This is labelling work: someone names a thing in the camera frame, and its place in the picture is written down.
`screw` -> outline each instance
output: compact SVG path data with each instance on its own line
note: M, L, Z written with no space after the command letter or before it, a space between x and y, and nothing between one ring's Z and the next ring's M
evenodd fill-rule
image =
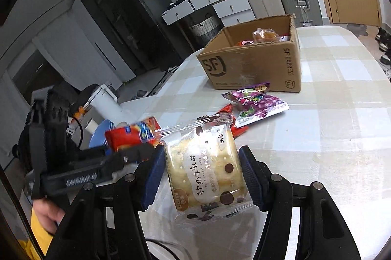
M83 185L83 189L85 189L85 190L90 190L90 189L93 188L93 187L94 187L94 184L91 183L91 182L85 183L85 184Z
M133 182L136 179L136 176L134 174L127 174L125 175L125 181L126 182Z
M319 183L319 182L314 182L314 183L313 183L313 186L314 186L314 188L317 189L317 190L321 190L321 189L323 188L322 183Z
M270 178L275 182L279 182L282 180L282 176L280 174L272 174Z

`checkered tablecloth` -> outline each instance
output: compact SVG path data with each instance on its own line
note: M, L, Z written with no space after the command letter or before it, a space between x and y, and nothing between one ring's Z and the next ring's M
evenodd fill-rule
M361 42L339 26L299 28L302 91L273 93L291 109L253 124L237 138L257 160L292 183L322 182L340 208L363 259L391 235L391 84ZM157 94L144 116L160 125L214 114L228 102L193 54ZM146 237L176 241L193 259L252 259L265 214L256 208L210 226L177 227L167 178L141 216ZM299 210L287 259L294 259Z

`suitcase handle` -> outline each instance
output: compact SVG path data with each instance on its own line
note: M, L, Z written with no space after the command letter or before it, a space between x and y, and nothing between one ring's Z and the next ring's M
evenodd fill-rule
M310 7L310 1L308 1L308 0L304 0L304 1L305 1L306 5L307 5L307 8L304 9L304 12L307 12L307 11L309 11L309 10L311 9L311 7Z

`cardboard box on refrigerator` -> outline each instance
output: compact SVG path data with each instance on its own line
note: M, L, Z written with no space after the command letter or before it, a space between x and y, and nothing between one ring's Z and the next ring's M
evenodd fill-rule
M289 35L286 42L235 46L253 40L258 28ZM300 47L291 15L273 16L224 27L197 55L215 89L235 90L270 82L271 91L300 92Z

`red snack package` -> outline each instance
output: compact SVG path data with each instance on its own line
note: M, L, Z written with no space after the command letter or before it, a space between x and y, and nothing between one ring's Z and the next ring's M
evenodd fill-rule
M106 131L104 135L111 149L117 152L146 142L156 147L159 141L155 139L154 132L158 129L159 123L155 117L150 117L126 127Z
M221 114L221 113L232 113L233 111L233 105L232 104L227 104L224 108L222 108L219 112L217 112L218 114ZM233 123L231 124L230 128L231 128L231 131L232 131L232 135L233 135L233 138L236 139L239 135L242 135L243 133L245 133L249 127L241 127L241 128L237 128L235 126L235 117L232 116L233 118Z

